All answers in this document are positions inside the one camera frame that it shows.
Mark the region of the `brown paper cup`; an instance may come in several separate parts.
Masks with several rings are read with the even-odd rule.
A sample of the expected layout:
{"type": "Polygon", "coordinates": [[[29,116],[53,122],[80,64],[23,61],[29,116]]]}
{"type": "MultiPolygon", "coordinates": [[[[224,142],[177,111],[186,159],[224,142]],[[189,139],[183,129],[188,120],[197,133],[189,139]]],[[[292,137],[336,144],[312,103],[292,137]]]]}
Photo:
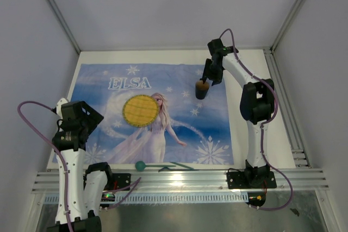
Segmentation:
{"type": "Polygon", "coordinates": [[[209,90],[209,83],[207,81],[199,80],[195,84],[195,96],[199,100],[203,100],[209,90]]]}

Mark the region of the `yellow woven round plate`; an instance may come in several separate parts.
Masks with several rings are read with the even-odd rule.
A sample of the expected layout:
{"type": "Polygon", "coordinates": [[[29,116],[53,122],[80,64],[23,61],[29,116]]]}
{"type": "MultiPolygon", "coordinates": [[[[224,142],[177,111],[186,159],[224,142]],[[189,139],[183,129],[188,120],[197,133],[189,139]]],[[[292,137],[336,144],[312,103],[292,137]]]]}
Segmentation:
{"type": "Polygon", "coordinates": [[[136,95],[127,100],[122,108],[124,120],[133,127],[150,125],[159,114],[159,105],[148,95],[136,95]]]}

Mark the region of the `teal plastic spoon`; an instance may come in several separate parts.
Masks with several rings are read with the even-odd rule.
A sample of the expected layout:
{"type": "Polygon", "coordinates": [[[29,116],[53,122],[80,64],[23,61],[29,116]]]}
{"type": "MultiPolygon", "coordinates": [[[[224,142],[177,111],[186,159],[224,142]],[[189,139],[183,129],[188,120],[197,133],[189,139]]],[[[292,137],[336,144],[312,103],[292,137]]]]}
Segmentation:
{"type": "Polygon", "coordinates": [[[169,168],[174,167],[174,165],[148,165],[144,163],[143,161],[137,161],[135,163],[135,169],[139,172],[143,172],[146,168],[169,168]]]}

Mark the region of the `dark teal plastic fork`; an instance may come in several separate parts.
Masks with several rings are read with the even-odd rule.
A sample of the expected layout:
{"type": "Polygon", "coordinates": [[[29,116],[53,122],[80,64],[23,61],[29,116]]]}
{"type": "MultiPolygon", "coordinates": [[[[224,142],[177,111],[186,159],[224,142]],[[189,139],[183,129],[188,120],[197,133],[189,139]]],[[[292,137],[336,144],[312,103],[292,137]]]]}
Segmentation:
{"type": "Polygon", "coordinates": [[[175,171],[180,171],[180,172],[192,172],[192,171],[197,171],[196,169],[192,168],[169,168],[169,167],[163,167],[158,170],[158,172],[175,172],[175,171]]]}

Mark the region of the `teal plastic knife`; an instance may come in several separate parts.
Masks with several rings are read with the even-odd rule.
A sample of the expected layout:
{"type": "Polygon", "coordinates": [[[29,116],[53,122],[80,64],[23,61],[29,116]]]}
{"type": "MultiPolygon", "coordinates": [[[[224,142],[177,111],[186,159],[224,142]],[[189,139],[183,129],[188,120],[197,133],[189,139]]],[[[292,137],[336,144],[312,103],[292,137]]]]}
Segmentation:
{"type": "Polygon", "coordinates": [[[171,164],[174,164],[176,166],[179,166],[179,167],[182,167],[182,168],[186,168],[188,170],[191,170],[191,171],[194,171],[195,169],[193,167],[190,167],[190,166],[187,166],[187,165],[184,165],[184,164],[180,164],[178,162],[170,162],[171,164]]]}

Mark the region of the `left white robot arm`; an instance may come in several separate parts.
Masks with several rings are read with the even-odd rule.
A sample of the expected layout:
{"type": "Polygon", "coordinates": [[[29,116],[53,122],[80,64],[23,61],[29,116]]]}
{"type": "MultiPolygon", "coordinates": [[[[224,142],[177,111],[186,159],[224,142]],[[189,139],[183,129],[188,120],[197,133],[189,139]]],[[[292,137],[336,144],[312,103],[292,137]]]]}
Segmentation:
{"type": "Polygon", "coordinates": [[[65,98],[54,112],[60,117],[52,138],[59,166],[59,206],[55,224],[47,231],[101,231],[102,193],[112,187],[114,176],[107,162],[83,166],[86,142],[103,116],[84,101],[65,98]]]}

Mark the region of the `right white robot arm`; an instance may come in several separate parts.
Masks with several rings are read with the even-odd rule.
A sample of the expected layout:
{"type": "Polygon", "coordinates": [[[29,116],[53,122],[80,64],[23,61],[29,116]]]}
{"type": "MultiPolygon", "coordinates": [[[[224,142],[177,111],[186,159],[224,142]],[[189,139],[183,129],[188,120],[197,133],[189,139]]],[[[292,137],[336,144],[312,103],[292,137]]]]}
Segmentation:
{"type": "Polygon", "coordinates": [[[240,113],[248,128],[248,155],[242,181],[258,188],[270,176],[270,166],[265,160],[268,124],[277,112],[274,82],[262,79],[250,71],[238,57],[234,46],[224,46],[221,39],[208,44],[211,58],[204,65],[202,77],[195,85],[195,96],[204,99],[210,86],[222,82],[223,72],[228,71],[242,88],[240,113]]]}

